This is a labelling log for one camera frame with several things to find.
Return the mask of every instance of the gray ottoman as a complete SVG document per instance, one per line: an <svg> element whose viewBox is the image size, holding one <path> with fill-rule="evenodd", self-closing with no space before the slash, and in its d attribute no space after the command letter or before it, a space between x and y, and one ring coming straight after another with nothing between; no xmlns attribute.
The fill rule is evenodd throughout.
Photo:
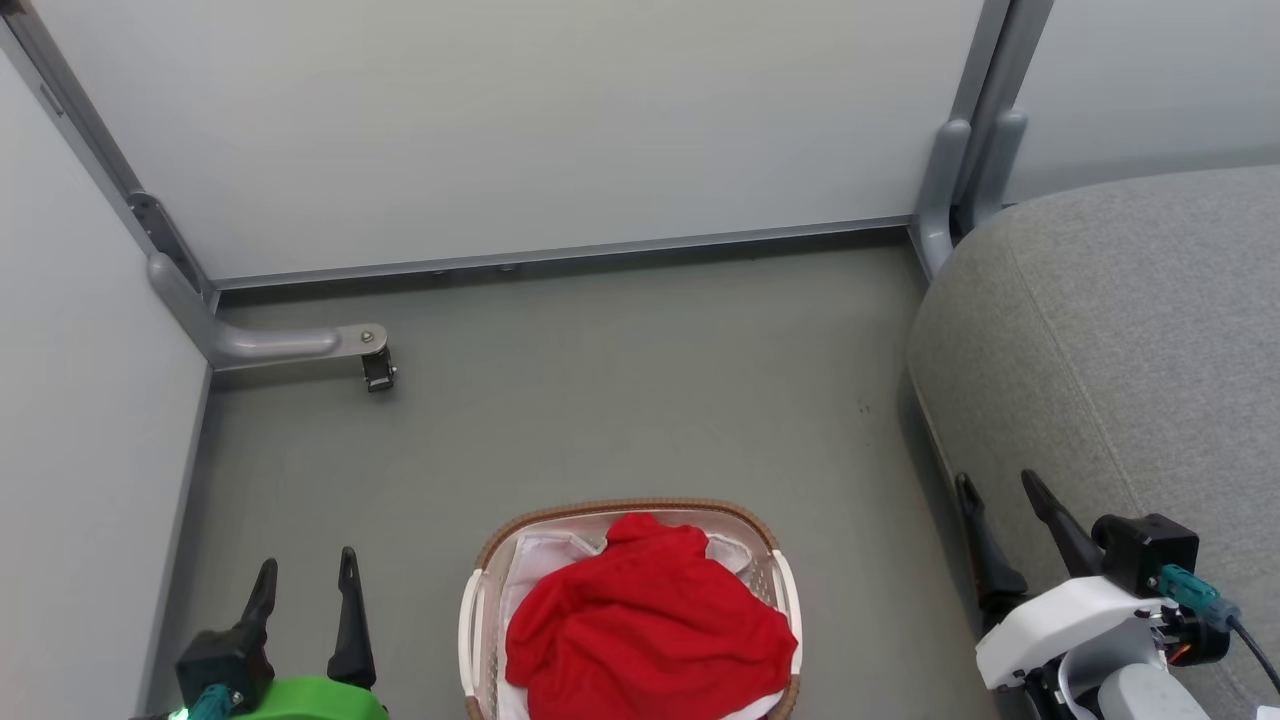
<svg viewBox="0 0 1280 720"><path fill-rule="evenodd" d="M1161 512L1280 660L1280 167L1142 178L1007 209L929 290L909 368L1033 591L1066 578L1023 495L1088 529ZM1215 720L1280 698L1243 643L1179 671Z"/></svg>

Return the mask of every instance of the white wall panel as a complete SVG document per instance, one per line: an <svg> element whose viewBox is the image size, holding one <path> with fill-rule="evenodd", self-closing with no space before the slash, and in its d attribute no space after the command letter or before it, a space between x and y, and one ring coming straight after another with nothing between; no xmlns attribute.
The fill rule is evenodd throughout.
<svg viewBox="0 0 1280 720"><path fill-rule="evenodd" d="M1280 3L1057 0L1016 106L1005 200L1280 163Z"/></svg>
<svg viewBox="0 0 1280 720"><path fill-rule="evenodd" d="M980 0L37 0L210 277L906 215Z"/></svg>
<svg viewBox="0 0 1280 720"><path fill-rule="evenodd" d="M206 364L4 53L0 218L0 715L129 717Z"/></svg>

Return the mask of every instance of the white basket handle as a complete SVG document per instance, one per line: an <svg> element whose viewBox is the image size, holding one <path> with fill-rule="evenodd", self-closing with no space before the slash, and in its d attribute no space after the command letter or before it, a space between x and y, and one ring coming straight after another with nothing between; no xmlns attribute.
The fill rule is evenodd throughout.
<svg viewBox="0 0 1280 720"><path fill-rule="evenodd" d="M796 637L796 651L791 656L791 674L800 674L800 662L804 660L804 626L800 623L800 592L796 589L796 579L791 574L791 564L781 550L773 551L773 560L778 564L782 575L782 591L786 596L787 620L791 623L791 634Z"/></svg>
<svg viewBox="0 0 1280 720"><path fill-rule="evenodd" d="M462 607L458 610L458 675L462 678L462 692L467 697L476 694L476 679L471 673L475 648L471 647L471 641L475 637L476 591L480 588L483 573L479 568L471 573L467 589L462 591Z"/></svg>

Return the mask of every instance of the red cloth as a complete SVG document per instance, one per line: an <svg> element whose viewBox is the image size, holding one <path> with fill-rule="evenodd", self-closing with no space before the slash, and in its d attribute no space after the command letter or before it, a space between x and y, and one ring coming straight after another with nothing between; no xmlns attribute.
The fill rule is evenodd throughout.
<svg viewBox="0 0 1280 720"><path fill-rule="evenodd" d="M707 534L628 514L543 578L507 629L531 720L719 720L786 688L785 615L707 559Z"/></svg>

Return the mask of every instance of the white cloth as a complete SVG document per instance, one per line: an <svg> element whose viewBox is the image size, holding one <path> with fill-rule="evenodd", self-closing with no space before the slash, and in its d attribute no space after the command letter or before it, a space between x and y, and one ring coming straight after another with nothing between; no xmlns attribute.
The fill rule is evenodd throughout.
<svg viewBox="0 0 1280 720"><path fill-rule="evenodd" d="M507 637L507 628L516 615L516 609L529 597L538 580L579 560L599 555L603 550L573 533L529 533L516 541L516 555L511 560L507 582L502 585L502 597L498 601L502 637ZM707 533L707 557L719 562L739 578L751 566L750 548L717 533ZM782 694L762 697L722 720L759 720L782 700ZM530 720L529 691L507 682L506 642L498 643L498 717L494 720Z"/></svg>

